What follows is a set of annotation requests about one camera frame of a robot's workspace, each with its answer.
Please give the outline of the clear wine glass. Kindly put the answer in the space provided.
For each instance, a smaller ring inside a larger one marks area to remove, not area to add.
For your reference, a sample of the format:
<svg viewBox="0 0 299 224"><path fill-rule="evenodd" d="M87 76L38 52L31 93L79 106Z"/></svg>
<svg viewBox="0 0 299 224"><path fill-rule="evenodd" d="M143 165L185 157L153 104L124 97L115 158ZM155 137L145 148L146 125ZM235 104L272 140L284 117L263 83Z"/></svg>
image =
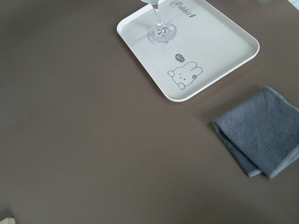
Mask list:
<svg viewBox="0 0 299 224"><path fill-rule="evenodd" d="M142 0L142 2L152 6L157 20L157 24L148 33L149 41L153 44L169 43L175 37L177 29L171 23L162 22L158 8L159 0Z"/></svg>

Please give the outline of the white rabbit tray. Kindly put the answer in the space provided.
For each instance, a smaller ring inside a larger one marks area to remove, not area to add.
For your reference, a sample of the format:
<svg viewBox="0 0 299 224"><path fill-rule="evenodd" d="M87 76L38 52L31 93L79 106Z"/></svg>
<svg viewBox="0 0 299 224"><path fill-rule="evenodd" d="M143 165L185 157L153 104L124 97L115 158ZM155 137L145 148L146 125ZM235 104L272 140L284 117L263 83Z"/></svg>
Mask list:
<svg viewBox="0 0 299 224"><path fill-rule="evenodd" d="M156 17L144 6L117 25L117 32L171 101L183 102L239 68L259 52L259 42L204 0L162 0L159 12L173 24L169 43L152 44Z"/></svg>

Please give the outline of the grey folded cloth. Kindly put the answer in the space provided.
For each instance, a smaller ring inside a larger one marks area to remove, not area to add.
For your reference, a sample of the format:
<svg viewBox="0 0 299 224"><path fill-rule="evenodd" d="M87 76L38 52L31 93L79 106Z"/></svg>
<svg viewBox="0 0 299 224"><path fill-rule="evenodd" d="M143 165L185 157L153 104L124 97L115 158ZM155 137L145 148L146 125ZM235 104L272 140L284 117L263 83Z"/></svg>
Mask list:
<svg viewBox="0 0 299 224"><path fill-rule="evenodd" d="M299 110L271 87L213 121L222 142L243 171L270 179L299 157Z"/></svg>

